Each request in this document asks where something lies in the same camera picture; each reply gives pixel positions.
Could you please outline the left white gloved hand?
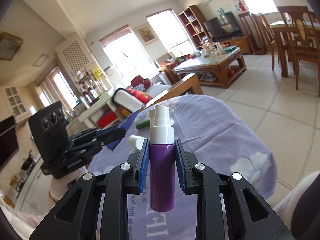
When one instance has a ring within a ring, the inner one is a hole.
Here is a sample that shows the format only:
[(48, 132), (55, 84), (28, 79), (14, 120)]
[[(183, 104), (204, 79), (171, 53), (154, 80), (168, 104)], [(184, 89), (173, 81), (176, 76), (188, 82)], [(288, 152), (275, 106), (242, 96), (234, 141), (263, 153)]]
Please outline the left white gloved hand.
[(57, 203), (69, 190), (68, 185), (73, 181), (77, 181), (86, 172), (87, 170), (82, 167), (60, 179), (52, 178), (50, 189), (48, 191), (48, 202), (53, 204)]

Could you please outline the right white gloved hand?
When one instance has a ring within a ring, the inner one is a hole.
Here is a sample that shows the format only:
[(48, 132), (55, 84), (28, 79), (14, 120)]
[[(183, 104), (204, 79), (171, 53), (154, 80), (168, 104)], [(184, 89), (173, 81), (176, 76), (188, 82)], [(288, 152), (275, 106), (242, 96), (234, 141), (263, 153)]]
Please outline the right white gloved hand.
[(318, 176), (319, 171), (313, 172), (312, 174), (306, 176), (283, 200), (274, 206), (274, 211), (289, 228), (289, 230), (291, 230), (292, 216), (300, 198), (313, 184)]

